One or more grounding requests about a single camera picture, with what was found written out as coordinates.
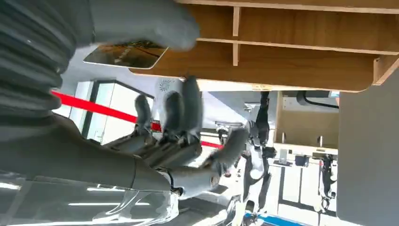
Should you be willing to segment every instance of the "desk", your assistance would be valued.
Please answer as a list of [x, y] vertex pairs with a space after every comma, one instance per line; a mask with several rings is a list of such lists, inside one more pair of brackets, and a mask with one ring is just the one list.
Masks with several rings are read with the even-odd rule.
[[397, 225], [399, 72], [383, 85], [341, 94], [337, 215], [362, 225]]

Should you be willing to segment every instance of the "ceiling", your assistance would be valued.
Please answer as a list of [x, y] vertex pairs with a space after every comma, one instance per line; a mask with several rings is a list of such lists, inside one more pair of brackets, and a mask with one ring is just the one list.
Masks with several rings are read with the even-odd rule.
[[[158, 77], [135, 75], [123, 67], [94, 65], [83, 59], [97, 46], [80, 48], [70, 61], [68, 70], [62, 75], [64, 80], [61, 92], [73, 95], [80, 81], [115, 79], [144, 93], [155, 95]], [[244, 111], [244, 102], [259, 101], [259, 92], [202, 92], [204, 103], [203, 127], [215, 128], [215, 121], [246, 123], [250, 117]]]

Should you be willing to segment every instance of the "wooden cabinet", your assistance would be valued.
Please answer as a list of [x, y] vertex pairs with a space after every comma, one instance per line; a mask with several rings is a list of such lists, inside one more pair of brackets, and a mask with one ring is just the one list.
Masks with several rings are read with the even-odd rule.
[[178, 2], [200, 25], [197, 46], [133, 73], [359, 92], [399, 65], [396, 0]]

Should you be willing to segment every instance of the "robotic arm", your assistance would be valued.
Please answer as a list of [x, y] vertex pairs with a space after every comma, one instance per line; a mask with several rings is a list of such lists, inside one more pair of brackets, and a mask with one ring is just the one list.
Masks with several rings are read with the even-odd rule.
[[[202, 105], [193, 78], [184, 83], [183, 96], [168, 98], [168, 120], [160, 141], [151, 136], [149, 107], [143, 97], [136, 100], [139, 119], [134, 133], [105, 146], [82, 138], [72, 121], [51, 112], [60, 101], [50, 90], [61, 86], [60, 74], [78, 47], [144, 39], [177, 50], [192, 48], [199, 28], [178, 4], [171, 0], [2, 0], [0, 9], [0, 182], [19, 191], [6, 206], [8, 211], [0, 212], [0, 225], [20, 223], [22, 209], [24, 225], [32, 222], [29, 219], [35, 225], [60, 225], [65, 219], [58, 213], [66, 211], [47, 208], [52, 214], [46, 216], [39, 204], [65, 202], [64, 195], [71, 193], [89, 199], [87, 191], [93, 185], [110, 188], [112, 193], [121, 190], [124, 195], [116, 208], [97, 211], [84, 224], [125, 225], [150, 212], [170, 220], [175, 216], [168, 216], [176, 208], [174, 196], [189, 198], [216, 186], [239, 156], [237, 147], [247, 139], [244, 130], [235, 131], [200, 168], [185, 166], [200, 151]], [[44, 184], [67, 189], [57, 187], [55, 198]], [[48, 198], [32, 202], [31, 197], [38, 195]], [[150, 212], [131, 211], [144, 199], [159, 205]], [[78, 216], [76, 212], [68, 220], [76, 224]], [[148, 224], [160, 222], [154, 216], [150, 219]]]

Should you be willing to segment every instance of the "red line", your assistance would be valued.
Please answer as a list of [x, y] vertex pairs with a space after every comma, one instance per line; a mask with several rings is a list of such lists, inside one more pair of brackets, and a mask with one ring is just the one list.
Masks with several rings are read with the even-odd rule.
[[[67, 105], [67, 106], [71, 106], [71, 107], [76, 107], [76, 108], [80, 108], [83, 110], [87, 110], [89, 112], [95, 112], [95, 113], [99, 113], [99, 114], [105, 114], [108, 116], [112, 116], [118, 119], [122, 119], [125, 121], [129, 121], [132, 123], [136, 123], [137, 121], [137, 117], [130, 115], [130, 114], [126, 114], [124, 112], [121, 111], [117, 111], [115, 109], [106, 107], [106, 106], [102, 106], [102, 105], [98, 105], [96, 103], [87, 101], [87, 100], [82, 100], [76, 97], [72, 97], [69, 95], [65, 95], [56, 91], [52, 91], [54, 95], [56, 95], [57, 97], [59, 97], [61, 99], [61, 103], [63, 105]], [[161, 125], [157, 124], [157, 123], [152, 123], [151, 124], [151, 129], [154, 131], [158, 131], [161, 132]], [[218, 144], [213, 144], [213, 143], [209, 143], [209, 142], [205, 142], [202, 141], [201, 145], [204, 146], [209, 146], [209, 147], [215, 147], [215, 148], [221, 148], [221, 145]]]

